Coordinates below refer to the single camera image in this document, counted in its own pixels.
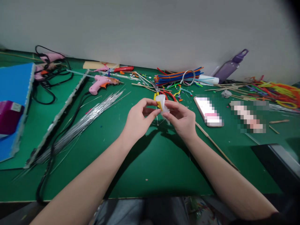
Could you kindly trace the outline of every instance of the pink glue gun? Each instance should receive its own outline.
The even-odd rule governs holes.
[[[106,88],[106,85],[108,84],[121,84],[123,82],[120,82],[119,80],[115,79],[115,78],[111,78],[111,77],[102,77],[99,75],[95,76],[95,83],[90,87],[89,92],[92,95],[97,95],[98,94],[98,90],[103,87]]]

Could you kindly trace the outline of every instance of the black power cord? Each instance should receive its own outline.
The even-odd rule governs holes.
[[[35,46],[35,52],[37,53],[37,55],[38,55],[39,57],[44,57],[44,56],[45,56],[45,57],[47,58],[47,59],[45,60],[47,64],[44,66],[43,70],[48,69],[49,64],[50,64],[51,62],[50,62],[49,57],[48,57],[46,54],[44,54],[44,53],[39,53],[39,52],[38,52],[38,47],[44,48],[44,49],[46,49],[46,50],[49,50],[49,51],[51,51],[51,52],[60,54],[60,55],[62,55],[63,57],[65,57],[63,54],[61,54],[61,53],[59,53],[59,52],[56,52],[56,51],[53,51],[53,50],[50,50],[50,49],[48,49],[48,48],[46,48],[46,47],[44,47],[44,46],[41,46],[41,45]],[[68,65],[69,70],[71,70],[71,66],[70,66],[70,63],[69,63],[68,59],[67,59],[67,58],[64,58],[64,60],[67,62],[67,65]],[[50,91],[50,88],[51,88],[51,87],[54,87],[54,86],[57,86],[57,85],[60,85],[60,84],[62,84],[62,83],[65,83],[65,82],[67,82],[67,81],[73,79],[74,73],[71,73],[71,76],[70,76],[68,79],[66,79],[66,80],[64,80],[64,81],[61,81],[61,82],[58,82],[58,83],[56,83],[56,84],[50,84],[50,83],[49,83],[49,80],[51,80],[53,77],[58,76],[58,75],[68,75],[68,74],[70,74],[70,72],[67,72],[66,70],[64,70],[64,71],[58,70],[58,72],[50,72],[50,73],[48,73],[48,77],[47,77],[44,81],[40,81],[40,82],[39,82],[39,81],[35,81],[34,84],[33,84],[32,98],[33,98],[36,102],[38,102],[38,103],[40,103],[40,104],[43,104],[43,105],[51,105],[51,104],[53,104],[53,103],[55,102],[55,100],[56,100],[56,96],[53,94],[53,92]],[[38,95],[38,89],[37,89],[37,86],[38,86],[39,84],[40,84],[40,85],[41,85],[41,86],[42,86],[42,87],[43,87],[43,88],[44,88],[44,89],[52,96],[52,101],[50,101],[50,102],[41,102],[41,101],[39,101],[39,100],[37,99],[37,95]]]
[[[48,161],[48,164],[47,164],[47,168],[46,168],[46,170],[45,170],[45,173],[44,173],[44,175],[43,175],[43,177],[42,177],[42,179],[41,179],[41,181],[40,181],[40,183],[39,183],[39,185],[38,185],[38,187],[37,187],[37,191],[36,191],[36,201],[37,201],[37,203],[39,203],[39,204],[42,204],[42,205],[45,205],[45,204],[46,204],[46,202],[44,202],[44,200],[43,200],[43,198],[42,198],[42,196],[41,196],[41,190],[42,190],[43,184],[46,184],[46,183],[47,183],[47,179],[48,179],[48,177],[49,177],[49,174],[50,174],[51,169],[52,169],[52,166],[53,166],[53,162],[54,162],[54,158],[55,158],[55,154],[54,154],[54,152],[55,152],[55,147],[54,147],[54,145],[55,145],[57,139],[58,139],[62,134],[65,134],[65,133],[71,128],[71,126],[73,125],[73,123],[74,123],[74,121],[75,121],[76,116],[77,116],[78,113],[79,113],[80,107],[83,105],[83,102],[84,102],[84,99],[83,99],[83,98],[84,98],[85,96],[87,96],[88,94],[89,94],[89,92],[86,92],[86,93],[81,97],[81,99],[80,99],[80,101],[79,101],[79,104],[78,104],[78,107],[77,107],[77,109],[76,109],[76,111],[75,111],[75,113],[74,113],[74,116],[73,116],[72,120],[70,121],[69,125],[68,125],[65,129],[63,129],[63,130],[56,136],[56,138],[55,138],[55,139],[53,140],[53,142],[52,142],[52,145],[51,145],[51,148],[50,148],[50,156],[49,156],[49,161]]]

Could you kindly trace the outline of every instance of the forearm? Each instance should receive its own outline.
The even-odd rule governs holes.
[[[247,179],[199,137],[193,137],[185,142],[218,196],[237,216],[257,220],[277,212]]]
[[[38,214],[32,224],[87,224],[133,144],[121,134]]]

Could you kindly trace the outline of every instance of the water bottle cap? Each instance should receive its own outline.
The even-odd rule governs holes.
[[[239,54],[233,57],[232,61],[235,63],[240,63],[241,61],[243,61],[244,57],[247,55],[248,52],[248,49],[242,50]]]

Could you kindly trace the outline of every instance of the pliers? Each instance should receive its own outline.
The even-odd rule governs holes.
[[[161,90],[156,86],[155,83],[153,83],[152,81],[150,81],[150,83],[152,84],[152,86],[154,87],[154,89],[155,89],[155,91],[156,91],[156,93],[154,94],[154,100],[156,99],[156,96],[157,96],[157,95],[160,95],[160,94],[164,94],[164,95],[166,96],[166,100],[169,100],[169,99],[168,99],[168,96],[167,96],[167,94],[168,94],[168,95],[173,99],[174,102],[177,102],[176,98],[174,97],[174,95],[172,95],[171,92],[168,92],[168,91],[165,91],[165,90],[161,91]]]

